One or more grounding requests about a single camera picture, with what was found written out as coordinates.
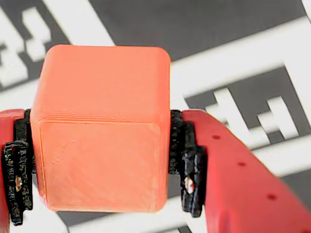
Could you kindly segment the red-orange gripper finger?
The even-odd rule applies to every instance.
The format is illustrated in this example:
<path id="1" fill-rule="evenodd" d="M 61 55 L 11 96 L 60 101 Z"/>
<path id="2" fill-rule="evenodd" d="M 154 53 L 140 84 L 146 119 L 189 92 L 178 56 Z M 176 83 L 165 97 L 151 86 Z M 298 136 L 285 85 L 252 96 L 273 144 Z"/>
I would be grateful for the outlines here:
<path id="1" fill-rule="evenodd" d="M 210 233 L 308 233 L 311 214 L 221 122 L 172 110 L 169 173 L 180 176 L 182 209 L 205 214 Z"/>
<path id="2" fill-rule="evenodd" d="M 22 225 L 23 212 L 33 209 L 32 175 L 36 173 L 30 109 L 0 113 L 0 231 L 9 222 Z"/>

